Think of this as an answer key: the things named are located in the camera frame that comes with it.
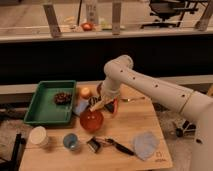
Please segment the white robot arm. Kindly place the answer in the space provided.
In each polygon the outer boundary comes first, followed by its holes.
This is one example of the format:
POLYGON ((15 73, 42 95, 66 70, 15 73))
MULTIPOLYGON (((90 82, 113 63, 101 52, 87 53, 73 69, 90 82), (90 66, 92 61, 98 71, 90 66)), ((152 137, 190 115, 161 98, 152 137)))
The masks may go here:
POLYGON ((104 66, 105 80, 101 95, 114 98, 121 84, 130 86, 179 113, 196 125, 190 171, 213 171, 213 98, 198 91, 133 70, 128 55, 108 61, 104 66))

